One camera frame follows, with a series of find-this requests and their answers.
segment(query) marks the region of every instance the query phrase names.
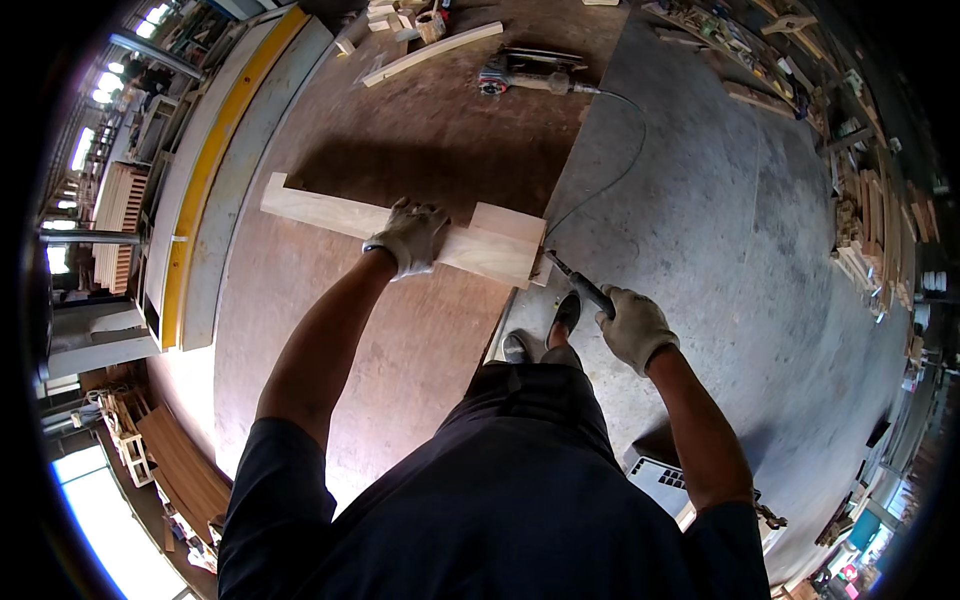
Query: glove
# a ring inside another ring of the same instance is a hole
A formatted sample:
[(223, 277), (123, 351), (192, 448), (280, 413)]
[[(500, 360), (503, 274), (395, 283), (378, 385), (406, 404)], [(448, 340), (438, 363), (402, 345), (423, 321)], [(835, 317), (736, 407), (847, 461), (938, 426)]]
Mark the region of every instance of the glove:
[(449, 223), (446, 214), (432, 204), (410, 204), (406, 198), (396, 201), (387, 226), (363, 243), (363, 252), (383, 248), (396, 259), (397, 281), (408, 275), (433, 272), (433, 240), (437, 231)]
[(600, 311), (594, 319), (613, 355), (646, 377), (647, 363), (654, 351), (666, 344), (680, 347), (677, 334), (670, 331), (663, 311), (652, 300), (633, 290), (605, 285), (603, 293), (613, 300), (616, 317)]

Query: shoe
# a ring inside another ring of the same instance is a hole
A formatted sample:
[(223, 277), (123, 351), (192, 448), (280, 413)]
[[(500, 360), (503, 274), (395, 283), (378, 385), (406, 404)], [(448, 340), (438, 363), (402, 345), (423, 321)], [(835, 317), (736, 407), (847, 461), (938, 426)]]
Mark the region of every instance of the shoe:
[(511, 365), (526, 365), (533, 362), (519, 331), (519, 329), (511, 331), (507, 337), (503, 338), (503, 360)]
[[(560, 306), (557, 307), (557, 314), (553, 316), (553, 323), (550, 324), (550, 329), (553, 329), (554, 324), (564, 324), (566, 325), (566, 334), (569, 335), (573, 333), (573, 329), (576, 328), (577, 323), (580, 322), (580, 296), (576, 292), (570, 292), (566, 295), (560, 302)], [(550, 349), (548, 344), (550, 343), (550, 329), (547, 329), (546, 337), (543, 338), (543, 345), (546, 349)]]

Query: forearm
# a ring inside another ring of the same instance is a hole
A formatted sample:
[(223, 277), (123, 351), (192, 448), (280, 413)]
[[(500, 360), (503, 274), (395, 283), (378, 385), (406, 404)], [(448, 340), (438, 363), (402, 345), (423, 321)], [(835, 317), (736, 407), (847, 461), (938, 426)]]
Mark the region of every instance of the forearm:
[(317, 300), (276, 360), (257, 404), (258, 419), (291, 420), (326, 449), (330, 416), (347, 384), (360, 336), (395, 274), (390, 253), (374, 249)]
[(680, 350), (672, 344), (663, 347), (646, 372), (670, 416), (694, 508), (699, 512), (723, 502), (753, 502), (754, 480), (743, 448)]

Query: yellow beam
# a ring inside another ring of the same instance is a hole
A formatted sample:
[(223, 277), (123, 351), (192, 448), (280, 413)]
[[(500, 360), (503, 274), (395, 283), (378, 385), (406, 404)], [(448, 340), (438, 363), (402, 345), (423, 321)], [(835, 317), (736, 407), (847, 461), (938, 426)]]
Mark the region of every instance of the yellow beam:
[(170, 243), (166, 282), (163, 286), (163, 306), (160, 310), (160, 345), (164, 349), (180, 345), (183, 297), (190, 259), (193, 256), (193, 246), (204, 214), (206, 198), (220, 168), (220, 162), (256, 91), (276, 60), (309, 19), (308, 14), (299, 7), (294, 7), (280, 18), (273, 30), (260, 42), (259, 48), (237, 77), (220, 107), (220, 112), (197, 155), (190, 182), (183, 194), (177, 225), (174, 227), (174, 241)]

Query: screwdriver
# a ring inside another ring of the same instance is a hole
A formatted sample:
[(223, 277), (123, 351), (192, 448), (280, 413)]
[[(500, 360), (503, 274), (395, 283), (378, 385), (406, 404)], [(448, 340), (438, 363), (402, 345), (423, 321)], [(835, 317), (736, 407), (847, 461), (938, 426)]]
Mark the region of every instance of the screwdriver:
[(561, 273), (566, 275), (570, 280), (570, 285), (573, 286), (573, 289), (580, 294), (580, 296), (587, 298), (594, 304), (600, 307), (600, 310), (607, 313), (607, 316), (611, 319), (616, 317), (616, 310), (613, 308), (613, 300), (610, 300), (610, 297), (601, 292), (597, 286), (593, 285), (593, 282), (584, 277), (579, 271), (573, 271), (567, 267), (564, 262), (557, 258), (557, 251), (555, 250), (544, 250), (543, 254), (550, 259), (550, 262), (557, 265), (557, 268), (560, 269)]

